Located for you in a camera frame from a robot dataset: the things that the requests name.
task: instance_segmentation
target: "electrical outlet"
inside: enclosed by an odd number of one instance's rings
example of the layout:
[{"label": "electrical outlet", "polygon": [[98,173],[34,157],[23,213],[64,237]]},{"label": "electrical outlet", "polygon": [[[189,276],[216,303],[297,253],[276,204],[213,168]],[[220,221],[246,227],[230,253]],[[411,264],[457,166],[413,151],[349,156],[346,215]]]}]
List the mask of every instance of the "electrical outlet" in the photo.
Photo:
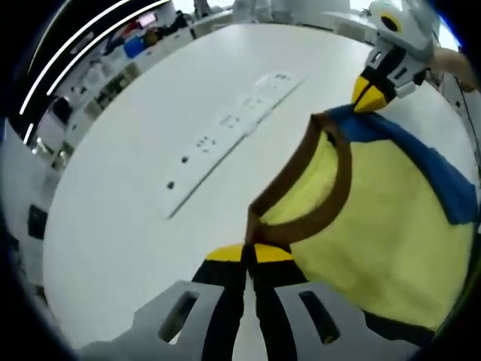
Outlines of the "electrical outlet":
[{"label": "electrical outlet", "polygon": [[163,214],[173,217],[215,167],[304,79],[287,73],[263,77],[178,155],[161,187]]}]

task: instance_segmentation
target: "brown cloth trim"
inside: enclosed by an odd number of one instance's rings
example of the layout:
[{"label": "brown cloth trim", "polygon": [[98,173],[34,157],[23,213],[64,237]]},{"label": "brown cloth trim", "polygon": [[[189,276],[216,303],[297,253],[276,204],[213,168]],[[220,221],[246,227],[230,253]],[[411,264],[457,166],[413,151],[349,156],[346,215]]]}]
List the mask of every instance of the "brown cloth trim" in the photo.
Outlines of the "brown cloth trim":
[{"label": "brown cloth trim", "polygon": [[[269,226],[260,218],[295,185],[316,152],[321,132],[334,139],[338,168],[334,186],[326,200],[310,213],[287,223]],[[313,114],[302,142],[268,188],[249,206],[246,243],[266,243],[283,248],[321,232],[338,216],[351,188],[352,154],[348,141],[326,113]]]}]

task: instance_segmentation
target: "power strip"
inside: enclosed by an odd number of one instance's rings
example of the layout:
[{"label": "power strip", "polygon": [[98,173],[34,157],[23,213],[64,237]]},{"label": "power strip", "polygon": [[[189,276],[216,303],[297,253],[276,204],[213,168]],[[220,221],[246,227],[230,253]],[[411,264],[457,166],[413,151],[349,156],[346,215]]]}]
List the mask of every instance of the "power strip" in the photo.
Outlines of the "power strip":
[{"label": "power strip", "polygon": [[306,77],[279,72],[265,75],[213,125],[176,157],[161,186],[162,213],[173,217],[221,161]]}]

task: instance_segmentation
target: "blue object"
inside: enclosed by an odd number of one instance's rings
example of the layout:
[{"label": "blue object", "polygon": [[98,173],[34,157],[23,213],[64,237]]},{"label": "blue object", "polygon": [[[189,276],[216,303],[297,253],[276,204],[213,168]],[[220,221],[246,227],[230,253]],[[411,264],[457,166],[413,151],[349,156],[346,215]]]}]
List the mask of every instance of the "blue object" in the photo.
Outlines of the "blue object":
[{"label": "blue object", "polygon": [[123,45],[123,49],[130,59],[134,59],[138,54],[144,51],[145,46],[142,39],[136,36],[126,41]]},{"label": "blue object", "polygon": [[352,105],[334,108],[327,113],[336,121],[348,141],[394,142],[424,174],[451,224],[475,221],[477,215],[475,186],[434,148],[427,147],[398,124],[379,114],[354,113]]}]

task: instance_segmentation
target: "yellow cloth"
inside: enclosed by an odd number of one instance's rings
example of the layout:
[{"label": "yellow cloth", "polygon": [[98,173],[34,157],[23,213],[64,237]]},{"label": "yellow cloth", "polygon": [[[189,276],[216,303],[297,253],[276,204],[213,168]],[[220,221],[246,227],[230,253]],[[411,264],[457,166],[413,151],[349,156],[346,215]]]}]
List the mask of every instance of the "yellow cloth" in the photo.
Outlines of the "yellow cloth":
[{"label": "yellow cloth", "polygon": [[[311,281],[325,281],[378,316],[436,330],[461,292],[473,224],[448,223],[420,170],[391,141],[351,143],[352,186],[337,219],[292,244]],[[325,137],[302,176],[263,217],[309,213],[331,191],[337,154]]]}]

